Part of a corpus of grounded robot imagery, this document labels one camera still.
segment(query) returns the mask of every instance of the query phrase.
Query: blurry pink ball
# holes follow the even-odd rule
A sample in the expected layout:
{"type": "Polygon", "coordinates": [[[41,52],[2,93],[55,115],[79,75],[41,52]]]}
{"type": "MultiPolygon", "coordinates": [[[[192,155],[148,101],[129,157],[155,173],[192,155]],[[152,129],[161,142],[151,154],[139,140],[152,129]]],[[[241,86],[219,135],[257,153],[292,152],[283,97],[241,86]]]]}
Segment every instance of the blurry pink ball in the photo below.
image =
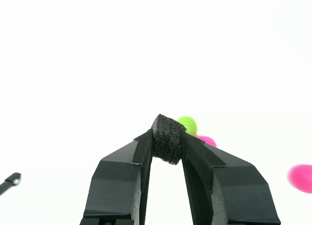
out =
{"type": "Polygon", "coordinates": [[[208,136],[197,136],[200,140],[205,141],[208,145],[216,147],[216,143],[213,139],[208,136]]]}
{"type": "Polygon", "coordinates": [[[312,193],[312,165],[296,165],[288,172],[288,180],[296,189],[312,193]]]}

